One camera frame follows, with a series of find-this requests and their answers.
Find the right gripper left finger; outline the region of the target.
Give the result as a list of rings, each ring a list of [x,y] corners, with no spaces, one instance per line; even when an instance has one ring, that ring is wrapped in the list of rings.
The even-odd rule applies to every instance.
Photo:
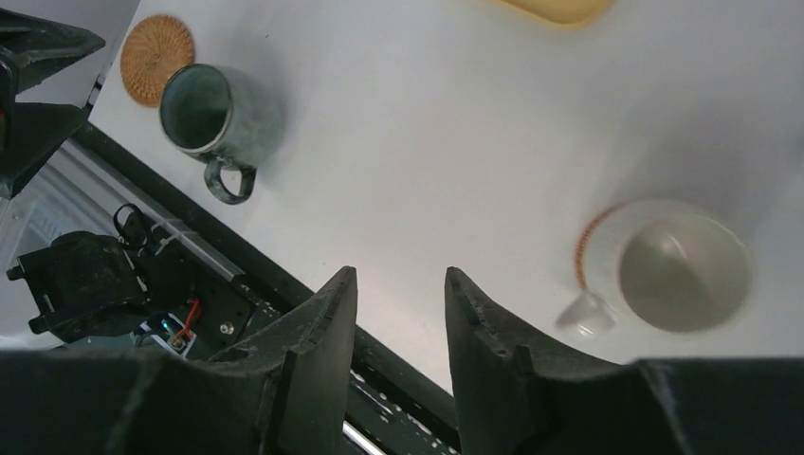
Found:
[[[357,273],[207,361],[156,350],[4,352],[5,454],[335,454]]]

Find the yellow serving tray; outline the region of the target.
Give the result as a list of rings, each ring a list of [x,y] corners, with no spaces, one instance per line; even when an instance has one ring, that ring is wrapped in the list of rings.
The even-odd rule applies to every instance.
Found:
[[[551,27],[579,28],[594,22],[614,4],[613,0],[501,0],[500,4]]]

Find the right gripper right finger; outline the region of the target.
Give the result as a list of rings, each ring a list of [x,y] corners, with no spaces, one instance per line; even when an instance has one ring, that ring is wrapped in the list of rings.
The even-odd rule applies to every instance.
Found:
[[[799,454],[799,358],[614,364],[550,337],[447,270],[449,368],[465,454]]]

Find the grey mug with rattan lid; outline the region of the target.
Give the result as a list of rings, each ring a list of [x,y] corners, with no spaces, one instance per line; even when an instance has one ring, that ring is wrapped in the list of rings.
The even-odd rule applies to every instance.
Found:
[[[164,137],[204,165],[205,185],[227,205],[250,198],[285,129],[282,101],[271,88],[226,65],[179,69],[162,91],[158,116]]]

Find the round rattan coaster lid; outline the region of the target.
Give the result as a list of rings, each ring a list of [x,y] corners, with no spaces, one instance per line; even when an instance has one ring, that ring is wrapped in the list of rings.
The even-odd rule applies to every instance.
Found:
[[[122,46],[119,71],[123,87],[134,102],[156,108],[169,79],[195,62],[190,29],[166,14],[136,24]]]
[[[616,287],[616,269],[629,238],[627,204],[601,211],[583,228],[573,257],[576,282],[582,291],[606,294]]]

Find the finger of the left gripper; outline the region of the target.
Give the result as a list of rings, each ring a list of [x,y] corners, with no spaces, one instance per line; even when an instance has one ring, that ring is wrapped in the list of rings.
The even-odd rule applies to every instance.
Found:
[[[84,28],[1,10],[1,93],[18,95],[105,46]]]
[[[85,123],[70,104],[18,103],[1,111],[1,197],[11,200]]]

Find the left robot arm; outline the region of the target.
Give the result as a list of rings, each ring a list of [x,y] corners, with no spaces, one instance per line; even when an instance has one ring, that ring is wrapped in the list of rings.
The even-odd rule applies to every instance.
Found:
[[[20,103],[18,94],[103,48],[80,27],[7,9],[1,12],[1,196],[13,199],[56,150],[86,123],[73,105]],[[121,240],[87,231],[66,233],[49,247],[16,259],[7,276],[24,280],[39,316],[28,323],[71,343],[121,336],[154,314],[190,300],[192,267],[180,252],[140,255],[150,234]]]

